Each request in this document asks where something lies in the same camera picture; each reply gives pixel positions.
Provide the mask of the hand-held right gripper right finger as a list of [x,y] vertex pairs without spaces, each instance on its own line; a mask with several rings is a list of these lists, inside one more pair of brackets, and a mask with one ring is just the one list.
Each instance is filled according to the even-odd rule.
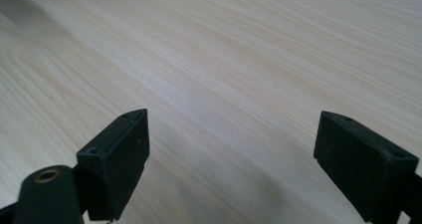
[[396,224],[402,213],[419,224],[419,158],[358,121],[323,111],[314,158],[358,214]]

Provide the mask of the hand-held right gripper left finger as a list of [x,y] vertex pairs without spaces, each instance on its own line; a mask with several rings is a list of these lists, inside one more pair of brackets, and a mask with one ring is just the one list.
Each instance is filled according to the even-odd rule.
[[119,115],[77,152],[80,205],[91,220],[120,218],[149,153],[146,109]]

